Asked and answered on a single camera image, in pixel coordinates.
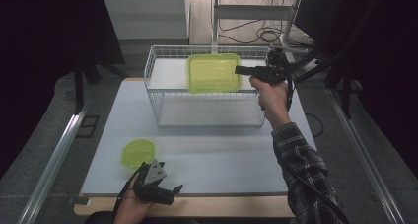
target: wire basket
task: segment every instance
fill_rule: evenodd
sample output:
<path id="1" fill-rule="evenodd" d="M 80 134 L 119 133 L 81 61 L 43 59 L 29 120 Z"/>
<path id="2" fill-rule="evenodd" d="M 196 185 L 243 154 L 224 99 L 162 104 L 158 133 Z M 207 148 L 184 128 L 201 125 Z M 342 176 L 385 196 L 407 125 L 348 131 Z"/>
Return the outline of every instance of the wire basket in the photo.
<path id="1" fill-rule="evenodd" d="M 243 76 L 243 86 L 234 93 L 190 94 L 187 91 L 186 60 L 192 54 L 234 53 L 242 65 L 264 65 L 265 46 L 154 45 L 145 67 L 145 87 L 158 126 L 260 127 L 264 112 L 258 93 Z"/>

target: metal frame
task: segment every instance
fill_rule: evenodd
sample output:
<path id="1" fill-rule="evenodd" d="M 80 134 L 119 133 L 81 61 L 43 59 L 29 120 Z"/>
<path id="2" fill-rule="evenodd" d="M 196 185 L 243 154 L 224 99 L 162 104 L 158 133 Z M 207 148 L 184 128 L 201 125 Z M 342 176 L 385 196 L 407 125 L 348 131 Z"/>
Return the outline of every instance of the metal frame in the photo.
<path id="1" fill-rule="evenodd" d="M 369 178 L 370 183 L 372 184 L 372 187 L 375 189 L 375 192 L 378 195 L 380 202 L 382 203 L 382 207 L 387 217 L 389 218 L 389 221 L 396 224 L 405 223 L 405 219 L 402 216 L 398 204 L 396 203 L 389 187 L 376 168 L 371 156 L 369 155 L 369 152 L 366 149 L 366 146 L 363 144 L 363 141 L 357 132 L 356 127 L 351 120 L 346 118 L 344 111 L 339 106 L 341 105 L 341 102 L 336 91 L 334 89 L 326 89 L 326 92 L 328 93 L 329 98 L 332 100 L 338 117 L 341 120 L 341 123 L 347 132 L 348 137 L 350 138 L 351 144 L 357 153 L 357 156 L 363 166 L 363 169 L 366 172 L 366 175 Z"/>
<path id="2" fill-rule="evenodd" d="M 248 20 L 284 20 L 286 29 L 279 39 L 280 48 L 285 51 L 289 62 L 295 62 L 292 52 L 307 53 L 306 50 L 289 47 L 288 38 L 293 22 L 295 21 L 301 0 L 296 0 L 292 6 L 265 6 L 265 5 L 221 5 L 215 0 L 213 5 L 212 46 L 218 46 L 218 22 L 221 19 L 248 19 Z"/>
<path id="3" fill-rule="evenodd" d="M 83 118 L 90 106 L 91 99 L 94 94 L 94 89 L 86 92 L 85 103 L 78 114 L 73 114 L 61 139 L 58 142 L 48 164 L 46 165 L 43 173 L 37 182 L 37 185 L 29 198 L 21 216 L 17 223 L 34 223 L 37 215 L 42 208 L 43 202 L 45 201 L 53 182 L 55 181 L 56 175 L 61 169 L 61 165 L 64 162 L 65 156 L 73 142 L 74 137 L 83 121 Z"/>

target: container lid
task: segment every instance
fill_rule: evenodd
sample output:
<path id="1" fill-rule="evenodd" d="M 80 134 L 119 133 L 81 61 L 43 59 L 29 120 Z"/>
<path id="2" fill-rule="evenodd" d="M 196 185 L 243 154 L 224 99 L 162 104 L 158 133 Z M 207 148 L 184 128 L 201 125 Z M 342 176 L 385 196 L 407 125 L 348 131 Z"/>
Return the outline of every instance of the container lid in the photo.
<path id="1" fill-rule="evenodd" d="M 151 164 L 154 157 L 154 143 L 148 139 L 137 139 L 123 148 L 121 162 L 127 167 L 139 168 L 143 162 Z"/>
<path id="2" fill-rule="evenodd" d="M 242 76 L 235 73 L 241 64 L 236 54 L 193 54 L 187 59 L 187 89 L 190 93 L 236 92 Z"/>

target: black curtain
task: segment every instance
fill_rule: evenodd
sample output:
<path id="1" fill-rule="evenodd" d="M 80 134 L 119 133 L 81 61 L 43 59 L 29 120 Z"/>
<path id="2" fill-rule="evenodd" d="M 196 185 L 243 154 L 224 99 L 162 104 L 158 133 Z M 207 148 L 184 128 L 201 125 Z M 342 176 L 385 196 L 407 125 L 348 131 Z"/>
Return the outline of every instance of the black curtain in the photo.
<path id="1" fill-rule="evenodd" d="M 0 0 L 0 174 L 76 65 L 124 64 L 104 0 Z"/>
<path id="2" fill-rule="evenodd" d="M 418 177 L 417 0 L 382 0 L 353 54 L 359 99 Z"/>

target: plaid shirt sleeve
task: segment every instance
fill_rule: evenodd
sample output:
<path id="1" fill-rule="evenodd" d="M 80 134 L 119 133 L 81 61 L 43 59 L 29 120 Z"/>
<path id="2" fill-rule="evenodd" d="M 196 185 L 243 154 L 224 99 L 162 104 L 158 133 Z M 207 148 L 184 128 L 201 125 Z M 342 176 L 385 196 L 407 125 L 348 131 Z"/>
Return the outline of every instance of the plaid shirt sleeve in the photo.
<path id="1" fill-rule="evenodd" d="M 336 203 L 336 193 L 327 180 L 323 158 L 307 143 L 295 123 L 283 125 L 272 133 L 274 152 L 299 176 Z M 339 223 L 336 214 L 314 193 L 283 169 L 288 186 L 288 202 L 297 223 Z"/>

